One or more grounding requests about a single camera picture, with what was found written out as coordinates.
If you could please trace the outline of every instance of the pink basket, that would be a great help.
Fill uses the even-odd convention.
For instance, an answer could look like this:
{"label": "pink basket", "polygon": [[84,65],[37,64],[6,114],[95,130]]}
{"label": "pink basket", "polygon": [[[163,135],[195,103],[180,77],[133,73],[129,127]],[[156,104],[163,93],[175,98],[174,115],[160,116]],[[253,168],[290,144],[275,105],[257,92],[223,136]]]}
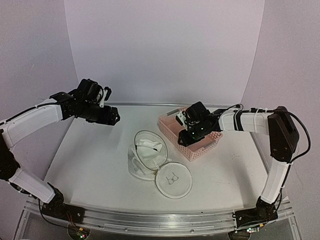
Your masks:
{"label": "pink basket", "polygon": [[178,135],[179,132],[184,129],[184,127],[177,122],[176,113],[178,113],[178,110],[180,111],[185,109],[187,109],[187,107],[182,107],[160,116],[158,118],[158,123],[160,131],[191,162],[208,152],[210,149],[213,149],[218,144],[219,139],[222,138],[223,134],[221,132],[213,131],[209,135],[205,136],[205,138],[201,141],[196,142],[188,147],[179,145]]}

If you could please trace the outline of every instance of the mesh laundry bag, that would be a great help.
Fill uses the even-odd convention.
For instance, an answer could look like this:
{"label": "mesh laundry bag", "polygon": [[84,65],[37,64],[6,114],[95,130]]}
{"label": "mesh laundry bag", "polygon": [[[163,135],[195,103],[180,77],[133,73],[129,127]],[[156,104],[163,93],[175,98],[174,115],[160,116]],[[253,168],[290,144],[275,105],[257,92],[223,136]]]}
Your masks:
{"label": "mesh laundry bag", "polygon": [[128,148],[128,170],[143,180],[154,181],[157,171],[167,159],[165,141],[151,131],[139,131]]}

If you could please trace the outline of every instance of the white table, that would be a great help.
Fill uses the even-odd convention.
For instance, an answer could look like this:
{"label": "white table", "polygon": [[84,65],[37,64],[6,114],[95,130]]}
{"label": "white table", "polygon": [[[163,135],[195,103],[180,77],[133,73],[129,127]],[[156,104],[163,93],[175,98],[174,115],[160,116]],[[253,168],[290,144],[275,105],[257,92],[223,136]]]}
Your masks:
{"label": "white table", "polygon": [[[176,106],[119,105],[116,126],[75,119],[48,170],[46,181],[66,203],[117,211],[205,212],[254,207],[267,173],[248,132],[223,132],[218,145],[189,162],[160,132],[158,116]],[[169,158],[187,166],[193,178],[181,199],[163,196],[153,182],[128,172],[128,146],[140,130],[165,140]]]}

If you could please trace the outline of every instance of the round mesh lid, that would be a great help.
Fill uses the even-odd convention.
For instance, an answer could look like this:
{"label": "round mesh lid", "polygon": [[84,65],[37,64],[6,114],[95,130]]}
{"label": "round mesh lid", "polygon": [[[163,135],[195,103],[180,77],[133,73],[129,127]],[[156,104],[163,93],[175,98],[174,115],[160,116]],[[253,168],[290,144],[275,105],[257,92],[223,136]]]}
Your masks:
{"label": "round mesh lid", "polygon": [[186,166],[178,162],[169,162],[157,172],[155,185],[166,197],[180,199],[190,192],[192,176]]}
{"label": "round mesh lid", "polygon": [[135,155],[144,167],[156,171],[168,158],[165,141],[156,133],[148,130],[139,131],[134,137]]}

